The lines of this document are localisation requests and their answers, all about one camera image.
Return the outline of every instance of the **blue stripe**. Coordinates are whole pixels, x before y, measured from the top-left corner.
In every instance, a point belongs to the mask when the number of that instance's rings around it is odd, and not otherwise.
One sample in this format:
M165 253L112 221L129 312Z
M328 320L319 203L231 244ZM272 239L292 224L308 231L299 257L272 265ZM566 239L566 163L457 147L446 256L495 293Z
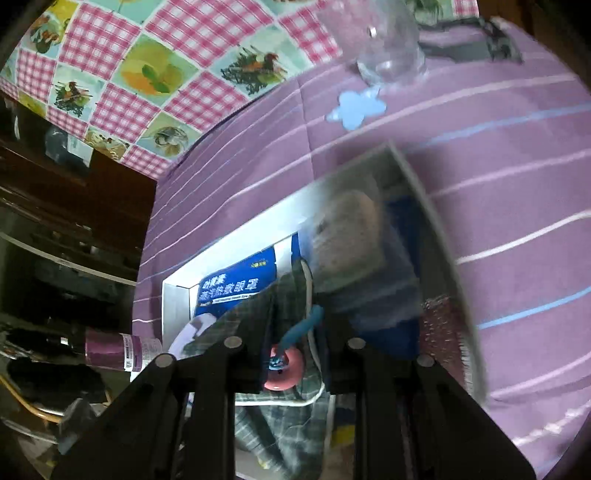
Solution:
M571 115L573 113L582 113L591 111L591 102L581 103L576 106L568 106L563 108L552 108L550 110L540 110L539 112L531 113L526 116L515 116L511 118L505 118L503 120L494 120L492 122L485 122L483 124L475 125L473 127L464 128L462 130L456 130L455 132L448 132L438 137L433 137L426 142L419 143L413 147L405 150L405 153L414 153L425 148L432 147L441 143L449 142L456 138L466 138L471 135L478 134L486 130L492 130L499 127L509 127L511 125L524 124L532 120L544 120L547 118L557 118L560 116Z
M560 300L555 300L546 305L542 305L541 307L536 307L534 309L524 310L523 312L514 313L513 315L508 315L507 317L501 317L500 319L491 320L490 322L481 323L478 326L479 330L484 330L486 328L495 327L497 325L502 325L503 323L514 322L515 320L520 320L525 317L529 317L530 315L535 315L536 313L545 312L546 310L555 309L556 307L560 307L565 303L570 303L571 301L578 300L585 295L591 293L591 287L587 287L584 290L578 291L577 293L573 293L568 297L564 297Z

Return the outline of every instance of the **silver screw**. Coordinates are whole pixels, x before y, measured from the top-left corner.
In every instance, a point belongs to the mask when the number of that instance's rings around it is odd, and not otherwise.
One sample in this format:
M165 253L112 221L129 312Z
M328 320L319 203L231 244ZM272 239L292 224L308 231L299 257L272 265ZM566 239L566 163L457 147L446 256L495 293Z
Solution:
M353 337L347 341L347 345L349 345L351 350L361 350L363 347L365 347L365 340L359 337Z
M160 368L170 367L174 361L174 357L170 353L162 353L156 357L156 366Z
M417 363L421 367L429 368L429 367L432 367L433 365L435 365L435 360L433 359L432 356L421 354L417 358Z
M237 336L228 337L223 341L227 348L238 348L242 345L242 339Z

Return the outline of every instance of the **purple tablecloth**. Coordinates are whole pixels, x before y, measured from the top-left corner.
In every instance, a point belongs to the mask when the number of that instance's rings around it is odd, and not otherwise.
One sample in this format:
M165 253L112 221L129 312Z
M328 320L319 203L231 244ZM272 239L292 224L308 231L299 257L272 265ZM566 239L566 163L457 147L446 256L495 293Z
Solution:
M347 132L324 116L365 84L330 63L209 135L158 184L133 331L159 336L161 284L208 243L393 141L449 236L487 368L491 416L538 475L591 408L591 96L512 26L524 64L430 63Z

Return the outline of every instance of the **gray fabric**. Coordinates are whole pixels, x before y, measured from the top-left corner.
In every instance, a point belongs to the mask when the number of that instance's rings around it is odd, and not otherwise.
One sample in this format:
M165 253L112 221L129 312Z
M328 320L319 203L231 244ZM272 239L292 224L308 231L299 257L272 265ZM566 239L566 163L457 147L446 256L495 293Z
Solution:
M306 281L301 266L284 275L257 295L238 304L216 323L196 337L186 352L201 355L207 348L234 335L242 322L261 322L274 304L272 341L281 336L305 314ZM296 387L283 392L265 390L255 394L237 394L236 401L308 400L322 384L307 340L297 345L304 355L304 377ZM324 435L328 411L328 393L305 407L236 407L235 434L240 446L254 453L264 468L278 471L285 479L312 480L322 471Z

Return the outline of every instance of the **plaid fabric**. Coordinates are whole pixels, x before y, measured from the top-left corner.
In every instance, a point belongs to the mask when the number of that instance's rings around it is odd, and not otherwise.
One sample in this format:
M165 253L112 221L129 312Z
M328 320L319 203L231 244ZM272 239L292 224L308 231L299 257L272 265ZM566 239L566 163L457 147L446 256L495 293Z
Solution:
M478 16L478 1L477 0L453 0L454 17L477 17Z
M107 133L135 142L160 109L134 93L107 84L90 123Z
M253 0L170 0L145 29L203 67L273 19Z
M18 88L16 85L10 83L8 80L0 77L0 90L7 95L10 95L15 100L18 100Z
M311 8L303 8L279 20L312 63L323 63L341 55L334 38L318 21Z
M164 110L205 132L246 101L238 90L211 73L203 72L181 90Z
M200 355L214 343L234 335L242 322L252 325L267 318L269 303L274 304L273 342L304 317L306 280L301 266L284 275L259 294L239 303L220 317L203 334L186 345L184 353ZM264 391L258 395L237 394L244 400L308 400L320 389L322 378L316 368L307 341L298 345L306 368L302 381L283 392ZM324 436L329 394L306 407L236 407L235 436L268 469L290 480L316 480L322 471Z
M84 139L84 134L86 132L86 128L88 127L86 122L78 120L77 118L68 115L62 110L52 107L51 105L48 105L47 107L46 119L48 122L57 125L69 134L72 134L81 140Z
M59 60L109 80L140 31L113 12L84 3L71 20Z
M154 180L158 180L170 165L164 158L136 145L125 152L120 163Z
M47 103L56 66L55 60L21 48L17 60L17 86Z

